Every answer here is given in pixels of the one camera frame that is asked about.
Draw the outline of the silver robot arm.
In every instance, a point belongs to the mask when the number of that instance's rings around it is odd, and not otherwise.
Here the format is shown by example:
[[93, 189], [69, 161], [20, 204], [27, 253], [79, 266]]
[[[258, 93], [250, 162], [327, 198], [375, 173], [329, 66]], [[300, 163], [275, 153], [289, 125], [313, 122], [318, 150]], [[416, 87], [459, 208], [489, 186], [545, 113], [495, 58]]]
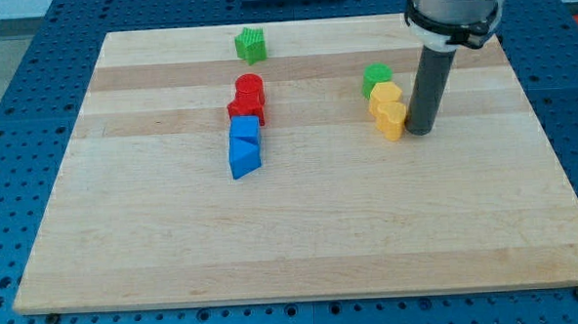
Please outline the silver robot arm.
[[405, 23], [425, 48], [477, 50], [495, 33], [505, 0], [406, 0]]

